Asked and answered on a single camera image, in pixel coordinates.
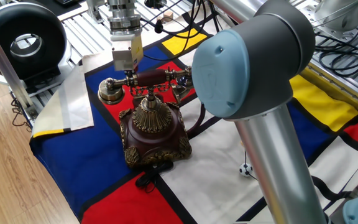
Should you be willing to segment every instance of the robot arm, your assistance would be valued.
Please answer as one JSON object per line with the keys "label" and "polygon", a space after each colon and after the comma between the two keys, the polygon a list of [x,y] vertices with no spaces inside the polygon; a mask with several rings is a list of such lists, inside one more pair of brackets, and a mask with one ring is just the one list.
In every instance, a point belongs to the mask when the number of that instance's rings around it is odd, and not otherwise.
{"label": "robot arm", "polygon": [[108,0],[112,56],[116,70],[135,70],[143,58],[140,15],[135,14],[135,0]]}

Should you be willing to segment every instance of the silver metal tube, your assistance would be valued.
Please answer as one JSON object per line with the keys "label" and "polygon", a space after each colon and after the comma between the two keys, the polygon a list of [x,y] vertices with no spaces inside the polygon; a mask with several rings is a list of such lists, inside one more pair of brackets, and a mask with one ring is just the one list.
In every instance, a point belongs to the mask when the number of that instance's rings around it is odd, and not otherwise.
{"label": "silver metal tube", "polygon": [[287,106],[235,124],[275,223],[326,223]]}
{"label": "silver metal tube", "polygon": [[15,70],[13,69],[9,59],[6,57],[2,47],[0,46],[0,72],[6,79],[8,85],[11,87],[13,94],[19,100],[22,107],[27,111],[30,115],[36,115],[35,108],[33,106],[33,102],[31,101],[29,94],[24,89],[22,83],[19,80]]}
{"label": "silver metal tube", "polygon": [[212,0],[212,2],[236,22],[252,18],[267,0]]}

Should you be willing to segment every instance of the round black device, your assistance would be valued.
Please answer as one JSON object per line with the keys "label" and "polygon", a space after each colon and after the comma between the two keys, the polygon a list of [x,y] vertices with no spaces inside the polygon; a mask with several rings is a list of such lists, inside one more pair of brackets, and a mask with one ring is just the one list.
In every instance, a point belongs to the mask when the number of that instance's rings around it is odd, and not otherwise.
{"label": "round black device", "polygon": [[21,80],[58,75],[66,42],[62,23],[47,8],[28,2],[0,7],[0,45]]}

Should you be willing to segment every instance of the black connector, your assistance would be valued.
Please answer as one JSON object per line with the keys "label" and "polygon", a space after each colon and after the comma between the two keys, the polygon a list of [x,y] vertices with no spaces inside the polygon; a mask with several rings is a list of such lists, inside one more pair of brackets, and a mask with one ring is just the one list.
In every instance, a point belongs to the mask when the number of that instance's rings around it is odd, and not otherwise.
{"label": "black connector", "polygon": [[164,26],[162,25],[162,19],[157,20],[154,26],[154,31],[158,34],[161,34],[164,30]]}

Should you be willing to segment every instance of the black cable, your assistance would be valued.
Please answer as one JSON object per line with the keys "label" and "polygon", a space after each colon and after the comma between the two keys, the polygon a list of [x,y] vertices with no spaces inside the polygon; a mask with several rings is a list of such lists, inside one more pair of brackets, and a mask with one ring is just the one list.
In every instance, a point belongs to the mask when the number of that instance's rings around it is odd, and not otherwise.
{"label": "black cable", "polygon": [[219,19],[216,19],[216,20],[217,20],[217,22],[218,22],[219,27],[221,28],[221,30],[223,30],[223,27],[222,27],[221,23],[219,22]]}
{"label": "black cable", "polygon": [[[358,73],[358,63],[356,65],[353,65],[353,66],[348,66],[348,67],[344,67],[344,68],[334,68],[335,64],[339,61],[339,59],[341,59],[343,56],[345,55],[358,55],[358,53],[354,52],[354,51],[358,51],[358,47],[348,43],[348,42],[343,42],[341,40],[337,40],[337,39],[334,39],[332,37],[327,37],[325,35],[321,35],[321,34],[316,34],[317,36],[320,36],[320,37],[324,37],[326,39],[329,39],[329,40],[333,40],[333,41],[336,41],[338,42],[338,44],[340,44],[341,46],[343,47],[350,47],[352,49],[348,50],[348,51],[338,51],[337,49],[336,50],[326,50],[326,49],[323,49],[323,50],[320,50],[320,49],[316,49],[317,51],[320,51],[322,52],[319,56],[319,63],[324,67],[324,68],[327,68],[327,69],[330,69],[333,71],[333,73],[337,76],[340,76],[340,77],[350,77],[352,75],[355,75]],[[324,62],[323,62],[323,58],[328,56],[328,55],[332,55],[332,54],[338,54],[339,55],[334,58],[334,60],[331,62],[330,66],[329,65],[326,65]],[[348,73],[348,74],[342,74],[342,73],[339,73],[337,71],[346,71],[346,70],[350,70],[350,69],[353,69],[353,68],[357,68],[355,71],[351,72],[351,73]]]}
{"label": "black cable", "polygon": [[16,119],[19,117],[19,115],[23,115],[23,112],[22,112],[22,110],[21,110],[21,108],[20,108],[20,106],[19,106],[19,102],[17,101],[16,98],[14,98],[14,99],[12,100],[11,106],[13,106],[12,112],[13,112],[14,114],[16,114],[15,117],[13,118],[13,120],[12,120],[12,125],[15,126],[15,127],[21,127],[21,126],[24,126],[24,125],[25,125],[25,126],[27,127],[27,131],[28,131],[28,132],[31,132],[30,125],[29,125],[29,123],[28,123],[27,121],[26,121],[26,122],[23,122],[22,124],[15,124],[15,121],[16,121]]}
{"label": "black cable", "polygon": [[177,1],[176,3],[173,3],[173,5],[171,5],[170,7],[168,7],[168,9],[158,13],[156,16],[154,16],[150,21],[153,21],[155,18],[157,18],[159,15],[163,14],[164,12],[166,12],[167,10],[171,9],[173,6],[176,6],[177,4],[179,4],[180,2],[182,2],[182,0]]}
{"label": "black cable", "polygon": [[[203,24],[201,25],[201,29],[200,29],[199,31],[197,31],[197,33],[195,33],[195,34],[193,34],[193,35],[191,35],[191,36],[188,36],[188,37],[178,35],[178,34],[176,34],[176,32],[167,31],[167,30],[165,30],[165,29],[162,28],[162,27],[158,27],[158,24],[154,24],[153,22],[148,21],[147,19],[140,18],[140,20],[141,20],[141,21],[144,21],[144,22],[146,22],[146,23],[148,23],[148,24],[150,24],[150,25],[151,25],[152,27],[154,27],[154,28],[157,27],[158,30],[160,30],[160,31],[162,31],[162,32],[164,32],[164,33],[167,33],[167,34],[169,34],[169,35],[171,35],[171,36],[178,37],[178,38],[181,38],[181,39],[190,39],[190,38],[196,37],[196,36],[204,29],[204,26],[205,26],[205,24],[206,24],[206,23],[205,23],[205,19],[206,19],[205,4],[204,4],[203,1],[201,1],[201,3],[202,3],[202,5],[203,5],[203,11],[204,11],[204,22],[203,22]],[[201,7],[198,7],[197,12],[196,12],[196,15],[194,16],[193,22],[194,22],[194,20],[196,19],[197,15],[198,15],[198,12],[200,11],[200,9],[201,9]]]}
{"label": "black cable", "polygon": [[[201,3],[202,3],[202,5],[203,5],[203,10],[204,10],[204,21],[203,21],[203,25],[201,26],[200,31],[198,31],[196,35],[198,35],[198,34],[201,32],[201,30],[203,30],[204,25],[206,24],[205,4],[204,4],[204,1],[201,1]],[[146,55],[146,54],[144,55],[144,57],[149,58],[149,59],[152,59],[152,60],[158,60],[158,61],[165,62],[165,61],[175,60],[175,59],[179,58],[179,57],[185,52],[185,50],[186,50],[186,48],[187,48],[187,44],[189,43],[189,39],[191,38],[191,37],[190,37],[190,34],[191,34],[192,25],[193,25],[193,23],[194,23],[194,21],[195,21],[195,19],[196,19],[195,16],[194,16],[195,5],[196,5],[196,3],[195,3],[195,1],[194,1],[193,6],[192,6],[192,8],[191,8],[191,16],[190,16],[190,24],[189,24],[188,36],[187,36],[186,43],[185,43],[185,46],[184,46],[183,50],[182,50],[178,55],[174,56],[173,58],[168,58],[168,59],[154,58],[154,57],[148,56],[148,55]]]}
{"label": "black cable", "polygon": [[172,19],[171,17],[165,17],[165,18],[162,18],[162,20],[164,21],[165,19],[170,19],[170,21],[173,21],[173,22],[176,22],[177,24],[181,25],[184,29],[186,29],[186,27],[181,24],[180,22],[178,22],[177,20],[175,19]]}
{"label": "black cable", "polygon": [[205,119],[205,106],[204,104],[201,104],[201,109],[200,109],[200,116],[198,117],[196,123],[193,125],[193,127],[191,127],[189,130],[187,130],[187,136],[189,137],[189,139],[195,137],[195,130],[197,130],[197,128],[199,128],[201,126],[201,124],[203,123],[204,119]]}
{"label": "black cable", "polygon": [[[353,40],[355,40],[357,38],[357,36],[358,36],[358,31],[357,31],[357,34],[347,43],[350,44],[351,42],[353,42]],[[316,46],[316,48],[324,48],[324,49],[341,49],[343,47],[344,46],[341,44],[337,44],[335,46]]]}
{"label": "black cable", "polygon": [[218,19],[217,19],[218,14],[215,11],[214,4],[210,0],[208,0],[208,4],[209,4],[209,8],[211,10],[211,13],[213,15],[213,20],[214,20],[216,32],[218,33],[219,32]]}
{"label": "black cable", "polygon": [[[245,159],[245,161],[246,161],[246,164],[247,164],[247,151],[246,151],[246,149],[244,148],[244,154],[246,155],[246,159]],[[258,179],[256,179],[252,174],[249,174],[252,178],[254,178],[256,181],[258,181]]]}

